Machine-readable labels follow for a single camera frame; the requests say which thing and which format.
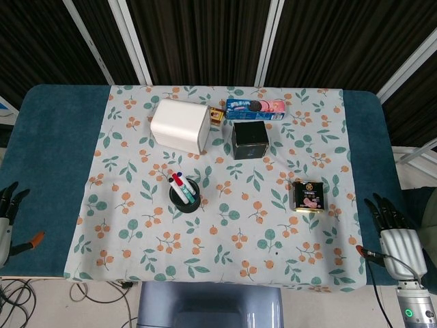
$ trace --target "white tile floor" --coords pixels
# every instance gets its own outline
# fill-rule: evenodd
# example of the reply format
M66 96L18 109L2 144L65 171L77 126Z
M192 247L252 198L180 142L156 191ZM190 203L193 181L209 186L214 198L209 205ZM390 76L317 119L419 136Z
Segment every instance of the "white tile floor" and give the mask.
M408 166L398 166L402 187L437 186L437 180L418 173ZM63 280L35 281L32 283L38 302L36 311L28 327L121 327L128 318L126 304L119 301L109 305L99 305L90 301L74 303L68 298L71 283ZM109 300L119 295L106 283L89 285L91 297ZM137 316L139 285L128 293L132 317ZM403 327L393 286L378 287L387 315L394 327ZM350 294L315 294L283 290L283 312L285 328L343 328L343 327L387 327L371 286L366 286ZM437 297L433 296L437 306ZM0 325L4 313L0 315ZM23 315L17 311L5 327L20 327Z

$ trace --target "curtain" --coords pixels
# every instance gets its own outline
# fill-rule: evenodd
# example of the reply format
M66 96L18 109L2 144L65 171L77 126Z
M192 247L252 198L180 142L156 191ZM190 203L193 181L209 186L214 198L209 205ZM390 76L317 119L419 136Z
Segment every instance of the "curtain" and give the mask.
M114 82L139 84L108 1L73 0L73 3Z
M253 85L270 0L128 0L154 84Z
M435 0L286 0L265 85L376 93L436 27Z
M434 53L383 104L394 146L421 147L437 138L436 86L437 53Z
M62 1L2 1L0 44L0 93L17 109L37 84L107 84Z

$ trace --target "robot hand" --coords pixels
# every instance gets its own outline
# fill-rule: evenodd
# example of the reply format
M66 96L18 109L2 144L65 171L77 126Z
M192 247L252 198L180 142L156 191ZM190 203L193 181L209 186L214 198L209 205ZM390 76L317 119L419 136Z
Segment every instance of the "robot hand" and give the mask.
M422 246L416 230L386 198L374 193L377 206L365 199L380 237L382 253L357 247L368 260L385 266L398 280L397 300L407 328L437 328L436 315L428 290L421 285L427 273Z
M30 192L29 189L25 189L12 198L12 194L17 186L18 183L14 182L8 188L0 191L0 268L4 267L9 256L35 248L44 238L44 232L39 232L28 243L11 246L12 226L18 212L18 205Z

